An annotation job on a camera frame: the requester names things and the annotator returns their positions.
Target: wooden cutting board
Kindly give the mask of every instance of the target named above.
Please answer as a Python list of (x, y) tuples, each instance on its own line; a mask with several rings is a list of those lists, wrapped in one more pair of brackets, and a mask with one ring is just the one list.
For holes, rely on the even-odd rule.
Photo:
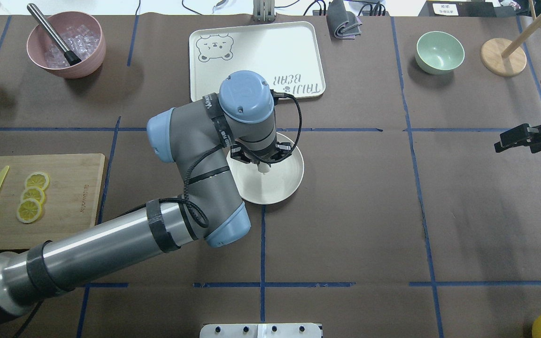
[[(0, 156), (0, 171), (9, 171), (0, 190), (0, 250), (28, 249), (93, 227), (101, 196), (103, 154)], [(50, 177), (43, 215), (24, 224), (15, 212), (24, 180), (36, 171)]]

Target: metal muddler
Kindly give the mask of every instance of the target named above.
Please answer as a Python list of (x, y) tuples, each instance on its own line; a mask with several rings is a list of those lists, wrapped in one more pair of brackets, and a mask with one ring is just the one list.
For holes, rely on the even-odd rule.
[(64, 42), (64, 39), (60, 37), (58, 32), (56, 32), (56, 30), (54, 30), (54, 28), (51, 26), (49, 21), (45, 19), (43, 13), (41, 13), (37, 5), (28, 4), (26, 6), (26, 9), (28, 9), (32, 17), (34, 17), (35, 20), (39, 23), (39, 25), (45, 30), (45, 32), (47, 32), (47, 35), (51, 37), (56, 46), (60, 48), (60, 51), (64, 53), (64, 58), (66, 58), (69, 65), (74, 66), (78, 62), (81, 62), (81, 58), (79, 58), (77, 54), (75, 54), (75, 52), (68, 48), (68, 45), (66, 44), (66, 42)]

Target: black strap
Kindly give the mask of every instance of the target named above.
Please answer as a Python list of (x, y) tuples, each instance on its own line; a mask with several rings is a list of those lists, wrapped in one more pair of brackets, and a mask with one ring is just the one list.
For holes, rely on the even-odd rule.
[(63, 295), (74, 290), (74, 288), (62, 289), (49, 275), (43, 257), (43, 249), (49, 242), (51, 240), (48, 240), (41, 246), (35, 246), (26, 253), (26, 273), (28, 274), (28, 278), (31, 280), (35, 289), (45, 298)]
[(166, 231), (166, 225), (164, 225), (164, 218), (162, 217), (162, 209), (160, 207), (160, 200), (151, 200), (147, 202), (146, 214), (147, 223), (150, 225), (150, 231), (160, 250), (169, 253), (180, 249), (181, 247), (174, 242), (174, 239), (172, 239), (172, 235)]
[(202, 175), (197, 175), (195, 177), (192, 177), (191, 179), (189, 179), (189, 184), (194, 184), (195, 182), (205, 180), (209, 177), (224, 173), (225, 171), (229, 171), (229, 170), (231, 170), (231, 168), (228, 165), (225, 165), (224, 167), (220, 167), (220, 168), (208, 171), (207, 173), (203, 173)]
[(232, 135), (231, 127), (227, 122), (227, 118), (225, 117), (225, 111), (218, 101), (218, 95), (216, 92), (204, 95), (202, 102), (204, 103), (208, 117), (210, 117), (212, 124), (214, 124), (214, 128), (216, 129), (221, 144), (223, 144), (223, 147), (230, 147), (235, 142), (235, 139)]

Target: blue joint cap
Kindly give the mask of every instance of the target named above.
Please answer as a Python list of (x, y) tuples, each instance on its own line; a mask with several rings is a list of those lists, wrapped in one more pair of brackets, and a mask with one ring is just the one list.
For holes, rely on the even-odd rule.
[(147, 122), (147, 138), (156, 155), (164, 163), (174, 162), (170, 150), (170, 117), (173, 110), (174, 108), (170, 108), (159, 113)]
[(229, 117), (242, 123), (262, 122), (275, 108), (268, 83), (249, 70), (229, 75), (221, 83), (218, 100)]
[(241, 203), (239, 208), (227, 218), (227, 220), (221, 224), (215, 231), (212, 231), (206, 242), (212, 248), (218, 248), (225, 244), (233, 243), (234, 241), (245, 236), (249, 231), (251, 225), (249, 224), (249, 216), (245, 210), (245, 203)]

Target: white tray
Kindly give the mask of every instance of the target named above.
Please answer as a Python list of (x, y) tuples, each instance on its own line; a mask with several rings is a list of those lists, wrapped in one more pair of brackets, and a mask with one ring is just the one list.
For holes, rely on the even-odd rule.
[(309, 22), (270, 23), (199, 30), (189, 36), (191, 100), (218, 92), (238, 70), (262, 75), (271, 89), (296, 98), (325, 91), (314, 26)]

